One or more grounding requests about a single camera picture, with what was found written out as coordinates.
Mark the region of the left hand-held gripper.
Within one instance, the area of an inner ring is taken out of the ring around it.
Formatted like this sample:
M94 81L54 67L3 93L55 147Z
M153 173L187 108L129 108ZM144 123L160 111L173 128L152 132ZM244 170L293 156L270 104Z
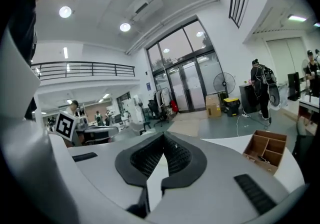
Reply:
M106 144L119 133L116 126L90 126L85 118L60 111L56 117L55 133L69 143Z

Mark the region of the brown floor mat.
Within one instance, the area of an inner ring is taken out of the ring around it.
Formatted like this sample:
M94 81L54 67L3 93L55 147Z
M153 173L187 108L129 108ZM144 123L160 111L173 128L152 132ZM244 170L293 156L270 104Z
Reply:
M176 120L167 129L168 132L197 137L200 129L199 119Z
M195 112L187 112L187 113L178 113L173 121L189 121L189 120L203 120L207 119L208 114L205 110L203 111L195 111Z

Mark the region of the wooden side table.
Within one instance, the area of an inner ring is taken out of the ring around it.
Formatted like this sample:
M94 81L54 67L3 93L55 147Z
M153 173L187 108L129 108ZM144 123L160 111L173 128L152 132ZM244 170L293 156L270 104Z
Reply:
M298 100L298 119L302 117L306 130L316 135L320 124L320 98L304 95Z

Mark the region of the clothes rack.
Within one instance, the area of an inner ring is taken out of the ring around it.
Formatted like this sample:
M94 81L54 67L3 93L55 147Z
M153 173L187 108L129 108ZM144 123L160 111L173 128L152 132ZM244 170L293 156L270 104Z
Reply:
M157 109L159 113L164 113L169 116L173 115L173 109L171 106L171 93L167 87L158 90L155 94L155 101L157 103Z

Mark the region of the white ceiling air conditioner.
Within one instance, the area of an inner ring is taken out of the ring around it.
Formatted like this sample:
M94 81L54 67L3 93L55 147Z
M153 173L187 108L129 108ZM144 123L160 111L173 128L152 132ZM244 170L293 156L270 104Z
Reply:
M162 0L134 0L125 11L127 20L145 22L164 6Z

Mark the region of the white floor fan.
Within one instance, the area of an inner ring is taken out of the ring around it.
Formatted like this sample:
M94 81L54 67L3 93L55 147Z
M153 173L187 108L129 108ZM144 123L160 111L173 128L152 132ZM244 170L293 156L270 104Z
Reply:
M282 99L278 86L276 84L269 85L267 92L270 107L274 110L279 110L281 108Z

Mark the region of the cardboard box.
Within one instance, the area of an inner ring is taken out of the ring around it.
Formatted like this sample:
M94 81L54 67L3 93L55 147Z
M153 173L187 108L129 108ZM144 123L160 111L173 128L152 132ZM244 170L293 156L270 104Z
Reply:
M208 118L221 117L221 104L217 94L207 95L205 98L205 106Z

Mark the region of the glass entrance door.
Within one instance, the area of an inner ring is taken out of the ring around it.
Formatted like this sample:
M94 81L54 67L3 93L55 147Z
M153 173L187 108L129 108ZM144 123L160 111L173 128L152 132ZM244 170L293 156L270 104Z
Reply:
M156 90L168 88L181 113L202 111L222 66L199 20L184 24L146 49Z

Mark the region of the black cabinet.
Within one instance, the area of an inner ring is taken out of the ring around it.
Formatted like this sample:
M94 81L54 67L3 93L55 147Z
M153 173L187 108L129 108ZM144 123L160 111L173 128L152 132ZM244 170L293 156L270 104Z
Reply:
M240 102L245 113L251 114L261 110L260 103L251 84L240 85L239 91L241 96Z

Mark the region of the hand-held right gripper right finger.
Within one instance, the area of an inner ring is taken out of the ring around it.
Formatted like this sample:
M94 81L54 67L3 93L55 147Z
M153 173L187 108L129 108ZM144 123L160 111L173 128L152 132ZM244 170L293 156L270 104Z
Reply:
M241 224L258 216L234 177L248 174L279 204L289 192L271 174L249 161L243 152L250 136L199 139L176 135L202 150L204 173L192 185L168 189L149 214L154 224Z

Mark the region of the black yellow toolbox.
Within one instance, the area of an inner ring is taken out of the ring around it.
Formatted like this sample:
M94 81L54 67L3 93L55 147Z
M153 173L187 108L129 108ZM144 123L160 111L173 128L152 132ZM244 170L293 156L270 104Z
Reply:
M225 98L223 100L223 104L225 106L225 113L229 116L229 117L234 117L237 116L239 114L239 108L241 105L240 100L237 97L231 98Z

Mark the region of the white ceiling pipes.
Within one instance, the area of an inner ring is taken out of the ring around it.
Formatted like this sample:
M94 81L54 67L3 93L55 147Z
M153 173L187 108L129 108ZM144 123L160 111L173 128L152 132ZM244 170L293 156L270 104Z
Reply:
M185 7L177 10L173 14L167 16L153 26L150 30L144 33L127 51L124 53L126 55L131 55L135 53L140 48L149 46L154 42L161 39L161 37L173 32L184 22L191 21L195 19L195 16L199 10L205 9L206 7L219 2L220 0L198 0L196 2L190 3Z

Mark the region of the black standing fan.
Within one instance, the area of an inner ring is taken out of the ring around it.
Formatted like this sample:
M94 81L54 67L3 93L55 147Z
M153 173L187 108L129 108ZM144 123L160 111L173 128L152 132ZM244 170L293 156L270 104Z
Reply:
M215 76L213 87L218 93L225 92L229 96L236 87L236 81L230 73L221 72Z
M146 120L146 116L145 116L144 108L143 108L143 103L142 103L142 102L138 103L138 106L139 106L140 112L141 112L141 114L142 114L143 129L144 129L144 130L146 130L146 128L151 129L150 122L148 122L148 121Z

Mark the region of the black office chair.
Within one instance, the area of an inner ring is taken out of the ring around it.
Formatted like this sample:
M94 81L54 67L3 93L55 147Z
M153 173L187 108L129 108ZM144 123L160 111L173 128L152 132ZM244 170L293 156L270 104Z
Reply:
M154 101L153 99L149 100L148 107L151 113L153 114L154 119L157 120L157 122L153 125L154 127L158 124L162 127L163 123L169 122L167 114L165 112L159 111L158 104L156 103L156 101Z

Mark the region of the white standing fan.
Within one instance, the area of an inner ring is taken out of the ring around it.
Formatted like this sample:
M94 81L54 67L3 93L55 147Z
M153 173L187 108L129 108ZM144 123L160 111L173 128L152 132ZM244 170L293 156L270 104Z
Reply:
M311 96L310 81L307 77L308 66L309 66L309 61L304 59L301 64L301 69L302 69L302 73L303 73L303 79L305 81L305 92L306 92L306 95Z

